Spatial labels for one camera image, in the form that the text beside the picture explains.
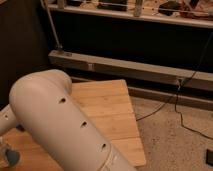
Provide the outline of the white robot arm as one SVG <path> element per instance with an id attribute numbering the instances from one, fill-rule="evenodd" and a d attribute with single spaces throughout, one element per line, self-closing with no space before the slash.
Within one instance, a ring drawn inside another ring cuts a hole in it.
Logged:
<path id="1" fill-rule="evenodd" d="M 19 78 L 0 112 L 0 136 L 23 126 L 64 171 L 136 171 L 78 107 L 71 90 L 72 80 L 61 70 Z"/>

